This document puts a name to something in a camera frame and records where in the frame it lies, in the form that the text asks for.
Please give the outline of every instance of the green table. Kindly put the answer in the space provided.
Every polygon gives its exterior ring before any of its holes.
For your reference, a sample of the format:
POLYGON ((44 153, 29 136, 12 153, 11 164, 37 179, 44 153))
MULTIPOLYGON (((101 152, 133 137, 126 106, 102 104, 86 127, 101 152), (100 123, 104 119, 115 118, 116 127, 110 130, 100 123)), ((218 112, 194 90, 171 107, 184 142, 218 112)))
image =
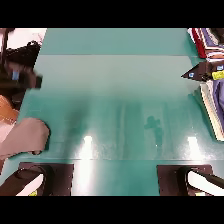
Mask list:
POLYGON ((21 161, 74 163, 72 195, 158 195, 157 164, 224 177, 199 84, 180 78, 199 61, 186 29, 48 29, 19 121, 45 121, 49 145, 8 159, 0 184, 21 161))

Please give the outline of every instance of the stack of clothes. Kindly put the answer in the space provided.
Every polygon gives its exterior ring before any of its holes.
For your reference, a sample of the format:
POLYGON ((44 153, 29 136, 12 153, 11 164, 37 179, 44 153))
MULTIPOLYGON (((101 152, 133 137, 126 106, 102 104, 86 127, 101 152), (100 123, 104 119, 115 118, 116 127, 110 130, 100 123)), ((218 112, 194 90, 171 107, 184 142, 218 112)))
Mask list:
POLYGON ((200 81, 202 99, 216 139, 224 141, 224 28, 188 28, 188 33, 199 57, 206 61, 182 77, 200 81))
POLYGON ((188 28, 200 58, 224 60, 224 28, 188 28))

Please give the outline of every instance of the red cloth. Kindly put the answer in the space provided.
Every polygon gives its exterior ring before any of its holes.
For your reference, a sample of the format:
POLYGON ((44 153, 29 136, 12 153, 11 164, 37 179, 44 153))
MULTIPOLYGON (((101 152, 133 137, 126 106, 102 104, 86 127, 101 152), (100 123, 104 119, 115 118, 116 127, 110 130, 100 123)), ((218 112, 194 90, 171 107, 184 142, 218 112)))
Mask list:
POLYGON ((196 44, 196 48, 197 48, 199 57, 200 58, 206 58, 205 49, 202 45, 201 40, 198 37, 198 34, 197 34, 195 28, 192 28, 192 35, 193 35, 193 38, 194 38, 194 41, 195 41, 195 44, 196 44))

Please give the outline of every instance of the yellow sticker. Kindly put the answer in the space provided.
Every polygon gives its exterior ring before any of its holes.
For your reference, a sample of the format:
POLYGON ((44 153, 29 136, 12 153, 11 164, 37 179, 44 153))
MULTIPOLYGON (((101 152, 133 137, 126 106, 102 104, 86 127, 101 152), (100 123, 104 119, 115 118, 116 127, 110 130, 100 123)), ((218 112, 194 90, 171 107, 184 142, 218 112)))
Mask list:
POLYGON ((29 196, 37 196, 37 190, 29 194, 29 196))
POLYGON ((224 78, 224 71, 212 72, 212 77, 213 77, 214 80, 223 79, 224 78))
POLYGON ((196 194, 196 196, 205 196, 205 192, 197 192, 195 194, 196 194))

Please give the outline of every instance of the glossy green surface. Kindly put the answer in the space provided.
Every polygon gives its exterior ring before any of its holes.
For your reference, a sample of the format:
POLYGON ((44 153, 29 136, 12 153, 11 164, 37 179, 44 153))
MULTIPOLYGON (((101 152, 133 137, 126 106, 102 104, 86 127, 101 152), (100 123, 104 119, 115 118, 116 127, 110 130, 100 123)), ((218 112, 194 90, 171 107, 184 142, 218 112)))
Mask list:
POLYGON ((199 84, 180 77, 200 61, 188 39, 186 29, 48 29, 42 88, 27 91, 19 121, 42 119, 50 141, 7 160, 0 183, 20 161, 74 163, 72 195, 158 195, 157 164, 210 163, 224 177, 199 84))

